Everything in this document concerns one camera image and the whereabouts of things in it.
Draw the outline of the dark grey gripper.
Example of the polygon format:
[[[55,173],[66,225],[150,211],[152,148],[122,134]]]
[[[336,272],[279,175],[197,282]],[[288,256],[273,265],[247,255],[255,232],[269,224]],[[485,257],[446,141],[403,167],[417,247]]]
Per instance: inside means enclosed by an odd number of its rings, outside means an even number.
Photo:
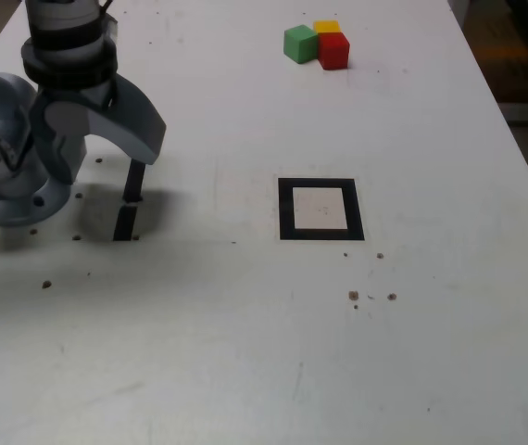
[[[116,76],[54,76],[38,84],[30,110],[31,134],[40,161],[63,184],[73,184],[95,135],[129,158],[157,161],[166,124],[135,84]]]

